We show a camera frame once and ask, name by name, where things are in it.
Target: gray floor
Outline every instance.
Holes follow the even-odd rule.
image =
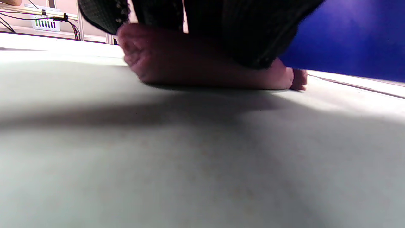
[[[403,99],[313,77],[168,90],[116,59],[8,55],[0,227],[404,227]]]

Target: black fabric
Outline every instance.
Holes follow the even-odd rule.
[[[78,6],[86,21],[112,35],[128,21],[130,12],[126,0],[78,0]]]
[[[138,22],[183,31],[182,0],[132,0]]]
[[[78,0],[83,17],[110,34],[128,20],[126,0]],[[183,30],[182,0],[132,0],[141,24]],[[184,0],[191,34],[216,37],[239,64],[265,69],[285,52],[299,23],[324,0]]]
[[[269,68],[292,42],[298,24],[324,0],[224,0],[223,40],[240,64]]]
[[[220,38],[222,35],[222,0],[184,0],[188,33]]]

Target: wall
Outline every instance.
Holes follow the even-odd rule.
[[[49,6],[47,0],[31,0],[35,5],[40,5],[40,6]],[[22,0],[22,6],[24,4],[30,4],[28,0]],[[55,0],[56,7],[60,9],[62,12],[66,13],[73,13],[77,14],[77,1],[76,0]],[[15,14],[13,16],[20,17],[20,18],[28,18],[28,15],[24,14]],[[11,26],[23,26],[23,27],[29,27],[31,28],[31,21],[25,21],[25,20],[18,20],[18,19],[13,19],[9,17],[4,17],[2,16],[3,19],[5,19]],[[79,26],[78,23],[75,21],[71,21],[74,25],[77,27]],[[72,27],[70,24],[66,22],[61,22],[61,31],[64,32],[72,32]],[[95,35],[95,36],[105,36],[105,32],[98,30],[97,28],[93,27],[86,21],[83,21],[83,30],[85,34],[88,35]]]

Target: metal rod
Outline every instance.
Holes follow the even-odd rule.
[[[77,6],[77,19],[79,23],[80,40],[84,41],[83,16],[80,13],[79,6]]]
[[[10,11],[19,12],[19,13],[31,13],[31,14],[36,14],[36,15],[42,15],[42,9],[37,9],[37,8],[9,6],[9,5],[0,3],[0,9],[10,10]],[[63,18],[63,16],[64,16],[63,12],[56,12],[56,11],[51,11],[51,10],[45,10],[45,12],[46,12],[47,16],[49,16],[49,17]],[[68,16],[69,20],[78,21],[78,16],[75,14],[67,13],[67,16]]]

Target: person's foot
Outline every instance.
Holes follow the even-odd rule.
[[[293,69],[294,80],[292,81],[292,90],[307,90],[308,72],[306,70]]]
[[[118,37],[125,53],[124,60],[144,83],[266,90],[305,89],[305,71],[286,68],[279,59],[269,69],[245,68],[228,57],[213,39],[141,24],[122,26]]]

